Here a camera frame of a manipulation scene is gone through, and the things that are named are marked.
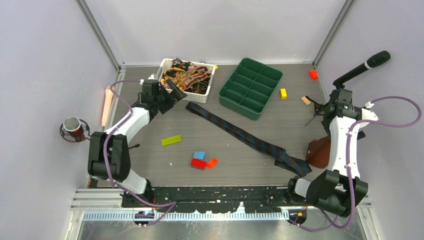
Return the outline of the green divided tray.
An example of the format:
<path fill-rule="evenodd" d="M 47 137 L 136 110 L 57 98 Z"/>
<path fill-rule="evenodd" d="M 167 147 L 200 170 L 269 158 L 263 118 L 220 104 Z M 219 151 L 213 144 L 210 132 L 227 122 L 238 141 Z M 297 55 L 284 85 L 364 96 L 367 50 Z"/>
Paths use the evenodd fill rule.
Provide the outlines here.
<path fill-rule="evenodd" d="M 229 110 L 256 121 L 283 76 L 282 71 L 245 57 L 220 89 L 219 102 Z"/>

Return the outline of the navy brown striped tie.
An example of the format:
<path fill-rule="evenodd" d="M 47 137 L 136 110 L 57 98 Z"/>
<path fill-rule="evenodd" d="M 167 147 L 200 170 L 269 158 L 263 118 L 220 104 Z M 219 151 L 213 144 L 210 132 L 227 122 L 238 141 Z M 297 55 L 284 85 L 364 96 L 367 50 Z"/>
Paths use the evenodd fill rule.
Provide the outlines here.
<path fill-rule="evenodd" d="M 271 144 L 254 136 L 242 128 L 207 111 L 198 104 L 189 102 L 185 109 L 190 113 L 209 121 L 250 148 L 271 156 L 274 159 L 274 165 L 277 167 L 291 171 L 300 177 L 305 177 L 307 174 L 312 172 L 311 167 L 305 160 L 290 156 L 286 152 L 285 148 Z"/>

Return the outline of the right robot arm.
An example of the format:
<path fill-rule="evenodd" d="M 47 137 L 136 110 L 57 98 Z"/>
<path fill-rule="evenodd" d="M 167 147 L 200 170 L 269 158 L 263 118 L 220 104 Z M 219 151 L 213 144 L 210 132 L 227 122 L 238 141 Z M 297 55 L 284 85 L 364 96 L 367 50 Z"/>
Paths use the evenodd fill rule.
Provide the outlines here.
<path fill-rule="evenodd" d="M 368 183 L 361 181 L 357 165 L 357 141 L 361 128 L 377 115 L 352 103 L 352 91 L 335 89 L 324 106 L 322 124 L 330 137 L 327 168 L 313 181 L 294 177 L 288 182 L 285 198 L 291 205 L 319 208 L 346 218 L 366 196 Z"/>

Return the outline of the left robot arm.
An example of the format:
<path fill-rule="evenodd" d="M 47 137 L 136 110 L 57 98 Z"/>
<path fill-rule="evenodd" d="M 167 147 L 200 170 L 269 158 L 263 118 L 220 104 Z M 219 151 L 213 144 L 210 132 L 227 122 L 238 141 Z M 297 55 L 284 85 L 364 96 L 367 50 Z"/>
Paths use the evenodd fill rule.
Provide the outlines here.
<path fill-rule="evenodd" d="M 158 113 L 165 114 L 187 94 L 171 80 L 166 81 L 170 90 L 155 78 L 139 83 L 141 91 L 137 101 L 128 105 L 128 113 L 109 129 L 91 135 L 87 171 L 90 176 L 124 190 L 141 207 L 148 207 L 154 199 L 152 185 L 132 170 L 129 142 Z"/>

